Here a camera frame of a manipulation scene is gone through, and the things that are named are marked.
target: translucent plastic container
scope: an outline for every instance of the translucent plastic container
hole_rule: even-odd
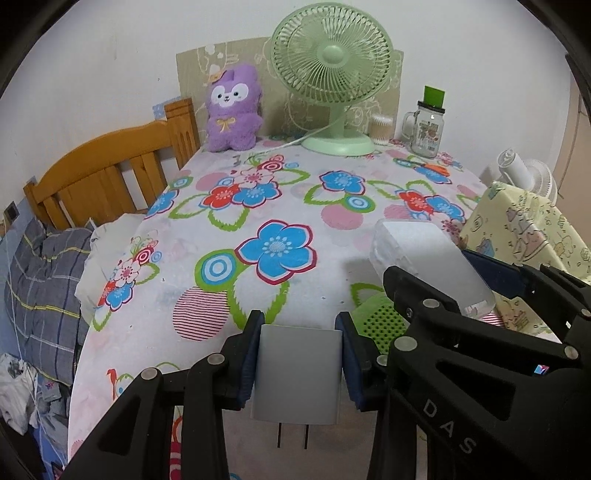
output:
[[[380,220],[369,260],[380,278],[400,267],[453,298],[462,315],[481,318],[495,307],[495,296],[462,252],[436,225]]]

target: gray plaid fabric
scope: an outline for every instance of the gray plaid fabric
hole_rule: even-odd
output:
[[[80,302],[74,296],[90,253],[91,231],[47,231],[29,223],[10,266],[4,290],[22,357],[45,376],[72,385],[80,340]]]

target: white wall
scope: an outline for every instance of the white wall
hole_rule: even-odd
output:
[[[80,0],[0,99],[0,207],[79,144],[152,120],[153,105],[179,94],[176,53],[270,35],[311,1]],[[476,174],[509,146],[554,166],[569,71],[560,43],[517,1],[350,3],[404,51],[399,120],[430,84],[447,91],[443,148]]]

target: purple plush toy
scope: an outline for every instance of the purple plush toy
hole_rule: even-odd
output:
[[[206,101],[209,151],[248,150],[255,146],[256,132],[262,125],[257,113],[261,93],[253,65],[237,65],[212,83]]]

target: wooden headboard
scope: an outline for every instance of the wooden headboard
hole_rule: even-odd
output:
[[[27,183],[25,196],[37,218],[63,230],[70,227],[66,213],[74,226],[84,226],[89,218],[100,225],[123,213],[137,213],[121,172],[126,160],[150,207],[167,183],[155,152],[172,147],[178,167],[183,168],[199,149],[191,99],[166,105],[164,110],[166,121],[90,140],[52,165],[39,183]]]

